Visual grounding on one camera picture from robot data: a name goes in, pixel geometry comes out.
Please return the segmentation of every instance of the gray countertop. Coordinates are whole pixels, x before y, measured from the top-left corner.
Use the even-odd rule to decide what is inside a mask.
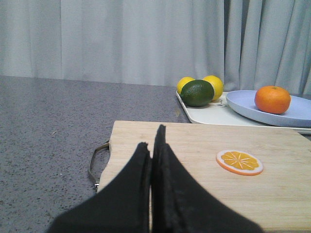
[[[0,76],[0,232],[44,232],[92,197],[115,120],[189,122],[175,87]]]

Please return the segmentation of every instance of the cutting board handle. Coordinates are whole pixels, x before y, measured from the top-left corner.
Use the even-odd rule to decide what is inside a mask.
[[[92,180],[92,182],[94,183],[94,186],[95,186],[95,192],[97,192],[97,188],[99,186],[99,181],[100,181],[100,178],[95,176],[92,172],[92,168],[93,168],[93,165],[94,165],[94,160],[95,160],[95,157],[96,157],[96,154],[103,150],[103,149],[106,149],[106,150],[109,150],[109,146],[110,146],[110,143],[109,143],[109,140],[106,141],[103,145],[101,145],[100,147],[97,147],[95,150],[94,150],[94,153],[93,153],[93,156],[91,158],[91,161],[89,163],[89,166],[88,166],[88,174],[89,174],[89,177],[90,179]]]

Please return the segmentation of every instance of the plate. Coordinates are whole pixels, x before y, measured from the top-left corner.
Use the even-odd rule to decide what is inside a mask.
[[[260,111],[254,102],[256,91],[231,91],[226,99],[229,106],[249,119],[281,127],[311,127],[311,100],[291,96],[289,109],[283,114],[271,114]]]

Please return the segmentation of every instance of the white tray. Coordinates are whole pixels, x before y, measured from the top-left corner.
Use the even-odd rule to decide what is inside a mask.
[[[280,128],[278,126],[271,126],[268,124],[251,120],[236,113],[227,104],[226,95],[227,92],[224,92],[218,100],[212,101],[210,104],[208,104],[208,106],[202,108],[192,108],[186,106],[181,100],[179,94],[176,92],[176,96],[181,106],[183,107],[189,120],[192,123]],[[283,127],[283,128],[293,129],[301,134],[311,134],[311,128],[291,128],[291,127]]]

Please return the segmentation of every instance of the orange slice coaster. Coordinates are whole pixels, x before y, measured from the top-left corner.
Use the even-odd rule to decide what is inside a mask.
[[[256,176],[263,171],[259,159],[239,150],[223,150],[217,153],[216,161],[222,168],[239,175]]]

